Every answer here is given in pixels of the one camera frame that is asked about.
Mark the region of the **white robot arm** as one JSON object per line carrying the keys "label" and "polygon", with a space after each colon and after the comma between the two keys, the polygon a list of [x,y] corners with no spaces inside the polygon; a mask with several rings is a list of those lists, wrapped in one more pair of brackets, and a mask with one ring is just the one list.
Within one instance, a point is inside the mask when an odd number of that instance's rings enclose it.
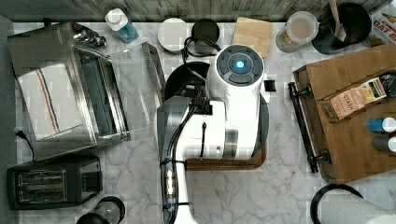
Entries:
{"label": "white robot arm", "polygon": [[157,108],[164,224],[197,224],[191,214],[188,160],[204,165],[250,160],[266,144],[267,103],[261,94],[264,61],[254,49],[231,45],[211,61],[204,85]]}

